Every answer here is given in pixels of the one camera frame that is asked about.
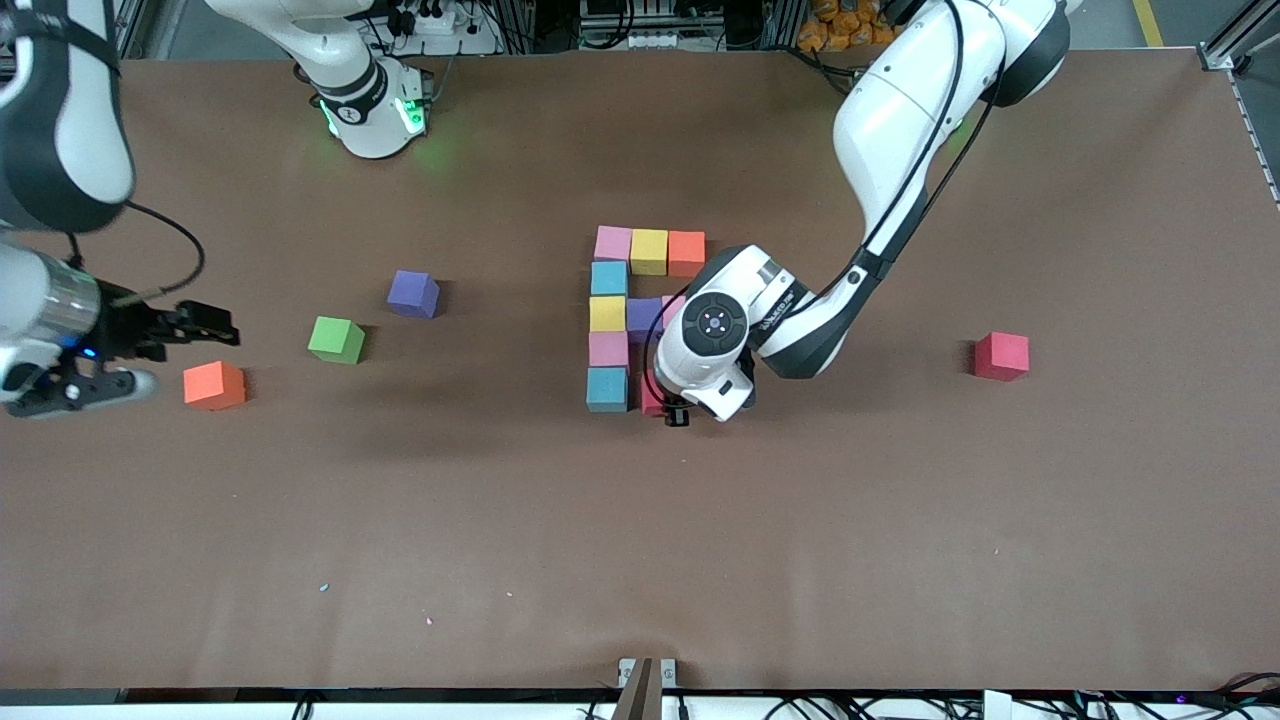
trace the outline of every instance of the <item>teal block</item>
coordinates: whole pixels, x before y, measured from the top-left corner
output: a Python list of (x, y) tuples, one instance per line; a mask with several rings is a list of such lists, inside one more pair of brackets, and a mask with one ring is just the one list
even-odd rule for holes
[(627, 264), (618, 260), (591, 263), (591, 295), (627, 295)]
[(588, 368), (586, 407), (591, 413), (626, 413), (626, 368)]
[(365, 331), (351, 320), (340, 318), (316, 318), (307, 343), (316, 357), (329, 363), (355, 365), (360, 363), (360, 350), (365, 346)]

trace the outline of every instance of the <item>yellow cube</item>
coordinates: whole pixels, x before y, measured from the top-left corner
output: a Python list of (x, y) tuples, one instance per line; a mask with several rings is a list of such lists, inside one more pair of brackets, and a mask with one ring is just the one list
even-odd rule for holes
[(591, 297), (591, 332), (626, 332), (627, 299), (611, 295)]
[(667, 274), (667, 231), (631, 231), (631, 273)]

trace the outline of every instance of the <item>blue cube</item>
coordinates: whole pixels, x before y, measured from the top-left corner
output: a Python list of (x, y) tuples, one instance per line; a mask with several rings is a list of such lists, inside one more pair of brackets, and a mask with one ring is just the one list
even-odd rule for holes
[(591, 263), (591, 295), (627, 293), (627, 264), (618, 260)]
[(440, 300), (440, 286), (430, 273), (396, 270), (387, 304), (392, 311), (406, 318), (434, 318)]
[(662, 299), (660, 297), (628, 297), (627, 299), (627, 340), (631, 342), (644, 342), (653, 328), (653, 337), (649, 345), (658, 342), (662, 337)]
[(591, 413), (627, 411), (626, 368), (586, 369), (586, 409)]

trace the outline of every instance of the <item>table surface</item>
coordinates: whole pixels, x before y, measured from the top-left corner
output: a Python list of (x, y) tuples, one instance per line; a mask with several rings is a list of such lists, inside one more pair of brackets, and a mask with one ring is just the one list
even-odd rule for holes
[[(685, 430), (584, 407), (594, 228), (705, 229), (826, 282), (861, 220), (840, 99), (800, 63), (460, 60), (430, 136), (378, 163), (284, 63), (123, 87), (136, 199), (205, 240), (187, 296), (244, 343), (177, 348), (147, 404), (0, 421), (4, 685), (581, 687), (653, 653), (692, 687), (1188, 688), (1280, 664), (1280, 217), (1189, 50), (1069, 55), (992, 115), (824, 375), (765, 373), (750, 414)], [(142, 217), (82, 245), (132, 287), (191, 261)], [(443, 316), (385, 309), (399, 268), (445, 281)], [(319, 314), (370, 327), (366, 361), (310, 356)], [(991, 331), (1030, 337), (1029, 377), (966, 374)], [(248, 405), (183, 406), (214, 359)]]

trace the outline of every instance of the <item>cube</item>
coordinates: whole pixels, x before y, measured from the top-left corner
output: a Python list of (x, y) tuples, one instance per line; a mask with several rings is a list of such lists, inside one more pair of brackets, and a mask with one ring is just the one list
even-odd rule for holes
[(666, 332), (667, 328), (680, 327), (680, 311), (685, 309), (685, 296), (681, 295), (680, 297), (672, 300), (672, 296), (663, 295), (662, 305), (666, 307), (666, 310), (662, 311), (663, 332)]
[(586, 409), (591, 413), (626, 413), (627, 370), (625, 368), (588, 368)]
[(591, 332), (626, 332), (627, 299), (622, 296), (593, 297), (588, 301), (591, 309)]
[[(631, 342), (644, 342), (644, 338), (649, 334), (649, 328), (653, 327), (654, 318), (662, 313), (662, 299), (660, 297), (628, 297), (627, 299), (627, 337)], [(662, 333), (662, 320), (658, 320), (658, 327), (653, 328), (653, 338), (649, 341), (658, 340)]]
[(307, 343), (316, 357), (328, 363), (355, 365), (360, 363), (360, 350), (365, 346), (365, 331), (351, 320), (340, 318), (316, 318)]
[(589, 333), (588, 365), (593, 368), (627, 368), (631, 365), (631, 352), (627, 346), (627, 333)]
[(667, 274), (691, 278), (707, 264), (707, 233), (671, 231), (667, 233)]
[(653, 377), (652, 369), (649, 370), (648, 375), (649, 375), (648, 382), (645, 382), (645, 375), (639, 375), (636, 378), (636, 380), (640, 383), (640, 413), (649, 415), (650, 418), (662, 418), (663, 415), (667, 414), (667, 409), (662, 404), (662, 397), (654, 395), (653, 391), (649, 389), (649, 387), (652, 386), (653, 389), (657, 389), (659, 392), (662, 392), (662, 388), (658, 387), (658, 378)]
[(182, 398), (201, 410), (225, 410), (243, 405), (244, 372), (221, 360), (182, 372)]
[(591, 263), (591, 295), (626, 295), (627, 264), (620, 260)]
[(1030, 369), (1030, 341), (1024, 336), (991, 333), (973, 348), (973, 374), (979, 378), (1010, 382)]
[(667, 231), (631, 231), (631, 273), (667, 274)]
[(387, 304), (392, 311), (406, 318), (434, 318), (440, 300), (440, 286), (430, 273), (396, 270)]
[(596, 260), (622, 260), (631, 259), (631, 228), (611, 228), (600, 225), (595, 231)]

